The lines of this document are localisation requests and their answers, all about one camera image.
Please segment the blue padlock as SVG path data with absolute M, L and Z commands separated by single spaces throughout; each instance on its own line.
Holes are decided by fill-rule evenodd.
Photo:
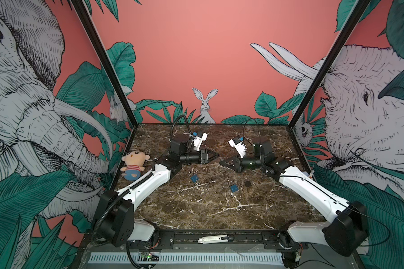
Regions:
M 239 191 L 239 187 L 234 184 L 233 182 L 229 182 L 229 187 L 232 193 L 238 192 Z
M 196 183 L 199 180 L 199 177 L 195 174 L 191 176 L 190 179 L 192 180 L 193 183 Z

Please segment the black padlock front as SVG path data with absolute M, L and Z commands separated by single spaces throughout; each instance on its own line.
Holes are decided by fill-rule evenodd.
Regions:
M 244 182 L 244 184 L 245 184 L 246 187 L 251 187 L 252 186 L 252 184 L 251 184 L 251 182 L 249 180 L 246 180 Z

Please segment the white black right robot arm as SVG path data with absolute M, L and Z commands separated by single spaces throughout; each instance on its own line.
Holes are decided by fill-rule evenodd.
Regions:
M 281 228 L 278 238 L 284 249 L 298 243 L 327 245 L 348 257 L 368 237 L 367 208 L 328 191 L 285 158 L 277 157 L 265 137 L 253 142 L 254 155 L 247 156 L 244 138 L 229 142 L 238 155 L 220 162 L 221 166 L 241 173 L 244 169 L 260 169 L 263 174 L 293 190 L 324 217 L 324 222 L 290 221 Z

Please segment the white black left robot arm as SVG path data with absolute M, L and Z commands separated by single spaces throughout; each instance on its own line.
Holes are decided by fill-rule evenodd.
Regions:
M 207 164 L 218 154 L 201 147 L 206 133 L 181 134 L 171 139 L 168 150 L 139 179 L 117 191 L 101 196 L 91 232 L 91 244 L 120 247 L 128 241 L 141 241 L 153 249 L 160 242 L 159 228 L 148 220 L 136 220 L 138 206 L 158 187 L 167 183 L 187 164 Z

